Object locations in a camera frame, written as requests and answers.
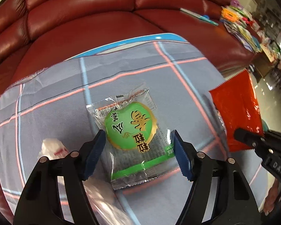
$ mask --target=silver rivet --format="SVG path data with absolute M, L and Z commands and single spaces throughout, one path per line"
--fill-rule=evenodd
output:
M 79 156 L 79 152 L 74 151 L 71 153 L 71 157 L 77 157 L 77 156 Z
M 203 152 L 198 152 L 198 153 L 197 153 L 197 156 L 198 156 L 199 158 L 204 158 L 204 157 L 205 157 L 205 154 L 204 154 Z
M 228 158 L 228 162 L 231 163 L 231 164 L 234 164 L 235 160 L 233 158 Z
M 44 163 L 44 162 L 47 161 L 47 159 L 48 159 L 47 157 L 41 157 L 41 158 L 40 158 L 40 162 L 41 162 L 41 163 Z

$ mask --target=red package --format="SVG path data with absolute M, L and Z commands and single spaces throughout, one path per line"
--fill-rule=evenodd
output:
M 248 71 L 244 70 L 210 93 L 225 123 L 229 150 L 236 152 L 251 149 L 233 137 L 237 128 L 264 135 L 260 110 Z

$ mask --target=snack package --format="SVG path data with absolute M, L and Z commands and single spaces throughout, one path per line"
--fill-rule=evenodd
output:
M 61 141 L 44 139 L 39 158 L 47 156 L 50 160 L 59 159 L 64 158 L 68 153 Z M 59 185 L 64 185 L 64 177 L 58 176 L 58 183 Z M 93 177 L 89 177 L 88 180 L 82 183 L 99 224 L 133 225 L 129 217 L 121 209 L 109 183 Z
M 168 130 L 144 85 L 87 106 L 107 141 L 101 155 L 114 189 L 143 183 L 174 167 Z
M 224 121 L 229 150 L 236 152 L 250 149 L 233 137 L 237 128 L 263 136 L 260 110 L 248 71 L 242 71 L 210 93 Z

